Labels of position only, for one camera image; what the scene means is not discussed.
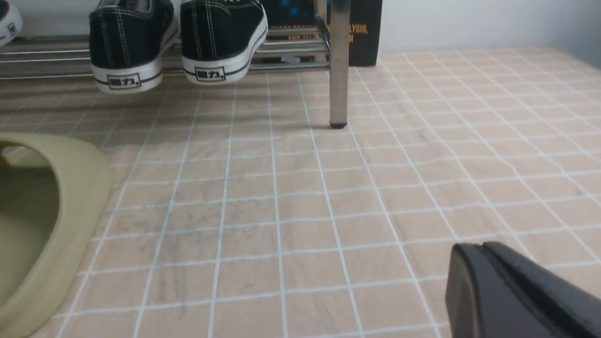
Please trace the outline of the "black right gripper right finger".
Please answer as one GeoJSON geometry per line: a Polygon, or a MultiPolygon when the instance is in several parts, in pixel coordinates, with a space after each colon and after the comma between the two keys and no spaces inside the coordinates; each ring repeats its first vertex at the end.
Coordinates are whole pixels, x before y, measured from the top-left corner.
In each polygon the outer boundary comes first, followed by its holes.
{"type": "Polygon", "coordinates": [[[484,253],[530,312],[569,338],[600,336],[600,298],[541,267],[500,242],[483,243],[484,253]]]}

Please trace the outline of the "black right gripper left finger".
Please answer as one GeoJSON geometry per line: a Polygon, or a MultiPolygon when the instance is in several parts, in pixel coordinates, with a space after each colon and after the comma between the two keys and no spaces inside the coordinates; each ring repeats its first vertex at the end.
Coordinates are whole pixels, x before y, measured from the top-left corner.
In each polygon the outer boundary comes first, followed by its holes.
{"type": "Polygon", "coordinates": [[[518,300],[483,244],[455,244],[445,304],[454,338],[566,338],[518,300]]]}

